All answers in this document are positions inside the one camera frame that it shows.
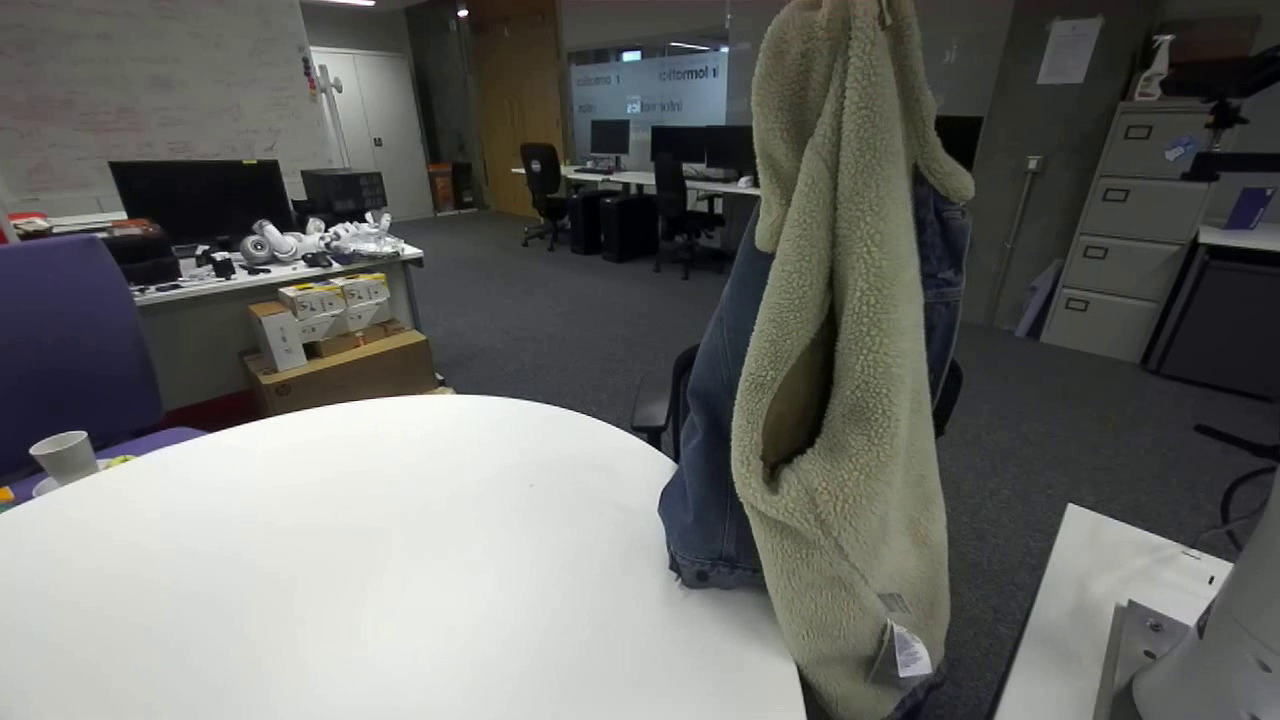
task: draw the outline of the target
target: cup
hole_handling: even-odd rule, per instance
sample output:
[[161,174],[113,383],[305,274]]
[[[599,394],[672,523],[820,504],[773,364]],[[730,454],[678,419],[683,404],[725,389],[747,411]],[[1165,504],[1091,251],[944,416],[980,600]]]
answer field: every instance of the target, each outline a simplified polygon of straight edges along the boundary
[[98,473],[91,441],[83,428],[46,434],[29,451],[60,484],[72,484]]

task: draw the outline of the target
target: paper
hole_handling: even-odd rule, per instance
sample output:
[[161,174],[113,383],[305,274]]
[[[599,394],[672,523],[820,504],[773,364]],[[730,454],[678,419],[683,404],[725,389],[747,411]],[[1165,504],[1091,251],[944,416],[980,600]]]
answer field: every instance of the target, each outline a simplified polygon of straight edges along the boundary
[[1053,18],[1038,84],[1085,84],[1100,30],[1100,15]]

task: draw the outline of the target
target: box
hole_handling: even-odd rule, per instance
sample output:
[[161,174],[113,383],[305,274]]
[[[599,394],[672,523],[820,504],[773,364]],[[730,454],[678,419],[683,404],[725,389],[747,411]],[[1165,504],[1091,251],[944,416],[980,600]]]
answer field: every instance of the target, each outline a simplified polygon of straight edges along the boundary
[[338,274],[333,288],[346,295],[346,332],[394,318],[394,288],[384,272]]
[[302,318],[305,342],[346,332],[348,302],[338,282],[286,282],[280,298]]
[[321,342],[310,342],[310,355],[338,355],[338,351],[354,351],[361,342],[374,342],[374,339],[384,339],[384,337],[396,337],[402,322],[396,318],[384,318],[384,322],[369,322],[365,332],[342,332],[342,337],[327,337]]
[[249,302],[266,369],[290,372],[310,364],[305,332],[286,302]]
[[249,355],[243,369],[266,416],[437,389],[431,342],[421,332],[382,337],[290,372],[273,372],[266,355]]

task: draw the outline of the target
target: office chair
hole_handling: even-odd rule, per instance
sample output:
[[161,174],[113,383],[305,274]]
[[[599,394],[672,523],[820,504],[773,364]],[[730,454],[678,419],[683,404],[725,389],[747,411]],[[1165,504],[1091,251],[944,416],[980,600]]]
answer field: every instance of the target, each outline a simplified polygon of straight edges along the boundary
[[29,501],[42,434],[83,428],[99,454],[200,434],[161,428],[163,404],[134,293],[91,236],[0,249],[0,478]]
[[666,249],[672,249],[679,254],[679,274],[690,274],[692,265],[701,254],[707,254],[701,249],[701,241],[712,236],[716,229],[725,229],[725,219],[712,216],[712,210],[692,210],[690,209],[690,184],[683,184],[683,168],[679,168],[678,154],[658,154],[654,158],[654,174],[658,174],[658,251],[654,251],[654,272],[666,268]]
[[557,251],[557,242],[569,236],[569,210],[572,210],[572,195],[563,191],[563,180],[559,180],[559,152],[557,144],[521,144],[521,165],[523,165],[533,209],[542,216],[542,223],[523,233],[523,249],[533,241],[549,241],[549,251]]

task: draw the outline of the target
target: cabinet drawer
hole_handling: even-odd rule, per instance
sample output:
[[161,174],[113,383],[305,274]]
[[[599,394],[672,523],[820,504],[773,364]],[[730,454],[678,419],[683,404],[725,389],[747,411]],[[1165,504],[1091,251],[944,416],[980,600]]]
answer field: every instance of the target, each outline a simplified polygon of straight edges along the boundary
[[1082,233],[1193,242],[1205,202],[1205,184],[1100,174],[1089,191]]
[[1179,242],[1075,236],[1063,282],[1165,302],[1179,265]]
[[1161,302],[1062,288],[1045,322],[1045,342],[1112,359],[1146,359]]
[[1100,173],[1178,180],[1207,146],[1205,123],[1207,114],[1120,110]]

